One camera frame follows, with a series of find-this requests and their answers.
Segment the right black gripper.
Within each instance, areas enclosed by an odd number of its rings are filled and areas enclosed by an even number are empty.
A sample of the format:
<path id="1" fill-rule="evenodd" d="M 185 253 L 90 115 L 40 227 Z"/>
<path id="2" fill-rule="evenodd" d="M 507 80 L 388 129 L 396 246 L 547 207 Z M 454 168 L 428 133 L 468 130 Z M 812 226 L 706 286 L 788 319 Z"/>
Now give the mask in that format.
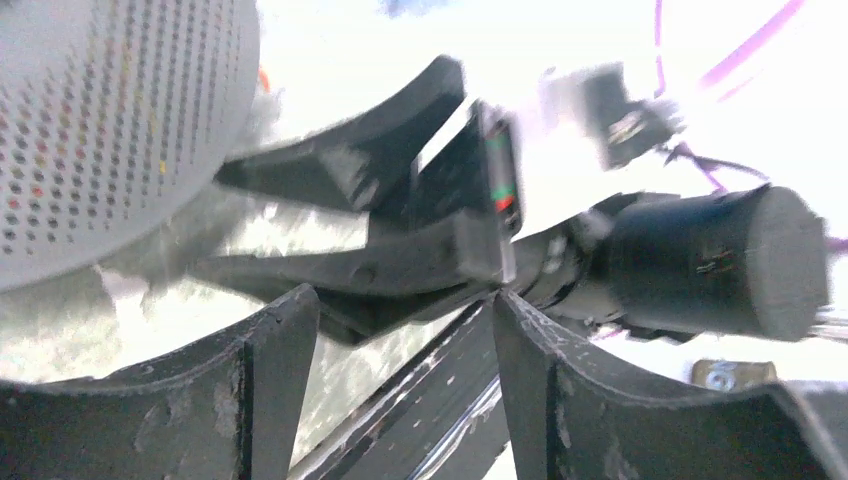
<path id="1" fill-rule="evenodd" d="M 455 136 L 411 167 L 464 98 L 460 62 L 440 55 L 365 113 L 226 163 L 215 175 L 223 186 L 324 208 L 363 212 L 390 195 L 361 249 L 207 257 L 190 274 L 263 301 L 309 284 L 323 332 L 346 345 L 437 320 L 512 281 L 521 209 L 505 112 L 473 101 Z"/>

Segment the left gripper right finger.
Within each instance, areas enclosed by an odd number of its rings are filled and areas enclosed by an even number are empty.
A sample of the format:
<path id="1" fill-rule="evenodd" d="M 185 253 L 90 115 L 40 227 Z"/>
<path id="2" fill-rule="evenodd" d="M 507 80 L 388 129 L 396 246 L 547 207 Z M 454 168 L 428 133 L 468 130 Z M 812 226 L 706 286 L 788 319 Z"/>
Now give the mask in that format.
<path id="1" fill-rule="evenodd" d="M 724 393 L 628 363 L 522 298 L 492 304 L 521 479 L 843 479 L 847 387 L 789 381 Z"/>

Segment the black base frame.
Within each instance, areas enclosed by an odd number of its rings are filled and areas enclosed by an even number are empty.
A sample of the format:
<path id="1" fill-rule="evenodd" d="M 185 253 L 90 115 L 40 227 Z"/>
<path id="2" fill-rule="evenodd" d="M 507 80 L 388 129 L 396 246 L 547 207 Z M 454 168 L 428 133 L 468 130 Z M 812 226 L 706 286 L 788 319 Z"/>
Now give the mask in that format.
<path id="1" fill-rule="evenodd" d="M 319 339 L 291 479 L 481 479 L 509 433 L 480 302 L 364 347 Z"/>

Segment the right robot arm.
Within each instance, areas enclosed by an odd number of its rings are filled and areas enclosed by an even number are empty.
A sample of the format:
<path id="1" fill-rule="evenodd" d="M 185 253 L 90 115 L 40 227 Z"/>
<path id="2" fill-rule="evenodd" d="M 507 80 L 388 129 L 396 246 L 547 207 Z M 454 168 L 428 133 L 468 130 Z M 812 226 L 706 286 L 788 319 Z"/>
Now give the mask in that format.
<path id="1" fill-rule="evenodd" d="M 521 110 L 472 102 L 416 171 L 465 99 L 461 64 L 440 55 L 368 112 L 225 165 L 224 186 L 366 212 L 369 237 L 336 253 L 207 257 L 192 276 L 264 301 L 309 284 L 324 333 L 347 345 L 502 287 L 577 320 L 784 341 L 828 303 L 823 227 L 794 191 L 682 198 L 587 182 L 645 153 L 684 156 L 668 145 L 673 109 L 630 99 L 620 65 L 548 71 Z"/>

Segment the black cable spool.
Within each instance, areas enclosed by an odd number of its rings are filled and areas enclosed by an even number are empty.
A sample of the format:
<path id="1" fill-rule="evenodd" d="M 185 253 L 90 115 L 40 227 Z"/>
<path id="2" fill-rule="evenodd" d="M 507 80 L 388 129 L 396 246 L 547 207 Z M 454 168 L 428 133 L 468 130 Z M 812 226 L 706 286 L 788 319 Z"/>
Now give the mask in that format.
<path id="1" fill-rule="evenodd" d="M 252 1 L 1 5 L 1 287 L 110 256 L 212 180 L 254 99 Z"/>

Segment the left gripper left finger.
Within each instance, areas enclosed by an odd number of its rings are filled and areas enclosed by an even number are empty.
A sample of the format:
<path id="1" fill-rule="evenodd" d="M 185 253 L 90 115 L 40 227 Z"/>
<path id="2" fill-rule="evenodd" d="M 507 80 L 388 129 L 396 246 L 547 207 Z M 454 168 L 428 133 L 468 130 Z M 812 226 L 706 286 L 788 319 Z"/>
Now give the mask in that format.
<path id="1" fill-rule="evenodd" d="M 102 379 L 1 385 L 5 479 L 283 479 L 320 304 L 299 286 Z"/>

